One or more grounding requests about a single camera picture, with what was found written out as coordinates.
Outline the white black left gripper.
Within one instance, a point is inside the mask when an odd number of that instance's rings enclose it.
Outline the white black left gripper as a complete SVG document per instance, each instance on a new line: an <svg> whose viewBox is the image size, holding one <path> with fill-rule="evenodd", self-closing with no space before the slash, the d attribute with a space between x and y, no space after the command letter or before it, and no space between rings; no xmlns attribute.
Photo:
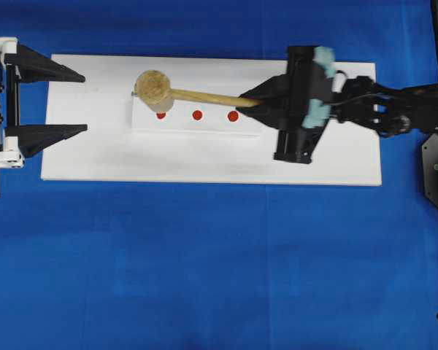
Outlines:
<svg viewBox="0 0 438 350"><path fill-rule="evenodd" d="M22 168L24 157L88 130L87 124L19 125L19 82L85 82L85 77L15 37L0 37L0 168Z"/></svg>

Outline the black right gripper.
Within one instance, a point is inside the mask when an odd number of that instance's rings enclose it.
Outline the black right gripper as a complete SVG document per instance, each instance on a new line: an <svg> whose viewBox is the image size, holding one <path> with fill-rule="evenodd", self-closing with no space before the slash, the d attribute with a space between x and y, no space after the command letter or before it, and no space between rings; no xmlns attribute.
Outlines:
<svg viewBox="0 0 438 350"><path fill-rule="evenodd" d="M265 102L282 99L283 109L267 105L243 108L243 115L278 130L275 160L312 162L329 122L335 75L331 48L289 47L286 74L273 76L239 96Z"/></svg>

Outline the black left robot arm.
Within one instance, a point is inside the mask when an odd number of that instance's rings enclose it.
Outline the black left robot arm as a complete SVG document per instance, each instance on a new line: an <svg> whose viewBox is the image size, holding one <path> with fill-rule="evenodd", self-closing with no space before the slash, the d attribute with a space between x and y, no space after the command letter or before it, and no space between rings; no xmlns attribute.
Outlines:
<svg viewBox="0 0 438 350"><path fill-rule="evenodd" d="M79 82L85 77L21 44L0 36L0 168L22 168L25 160L88 129L82 125L23 125L20 84Z"/></svg>

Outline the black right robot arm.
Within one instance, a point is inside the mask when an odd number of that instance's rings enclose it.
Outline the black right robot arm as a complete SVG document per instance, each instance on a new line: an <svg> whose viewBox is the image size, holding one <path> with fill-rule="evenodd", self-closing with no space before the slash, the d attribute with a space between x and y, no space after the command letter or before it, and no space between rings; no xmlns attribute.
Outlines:
<svg viewBox="0 0 438 350"><path fill-rule="evenodd" d="M277 130L273 158L310 164L312 153L330 120L351 122L388 138L418 129L438 133L438 84L392 89L368 76L347 77L333 90L340 74L334 51L322 46L288 48L286 72L243 93L252 107L236 110Z"/></svg>

